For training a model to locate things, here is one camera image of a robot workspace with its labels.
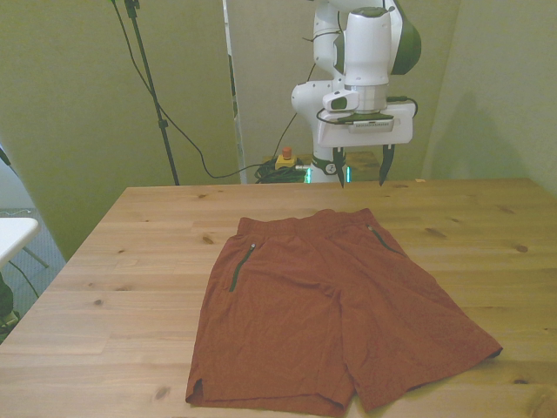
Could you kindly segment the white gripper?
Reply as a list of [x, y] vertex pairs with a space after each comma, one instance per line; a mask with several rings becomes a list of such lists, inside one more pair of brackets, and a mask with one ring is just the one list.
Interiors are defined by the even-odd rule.
[[395, 145], [406, 144], [413, 137], [413, 114], [412, 103], [390, 104], [383, 111], [373, 113], [325, 110], [318, 113], [315, 139], [319, 146], [333, 148], [332, 162], [342, 187], [345, 186], [346, 165], [343, 147], [383, 145], [379, 185], [386, 182], [394, 160]]

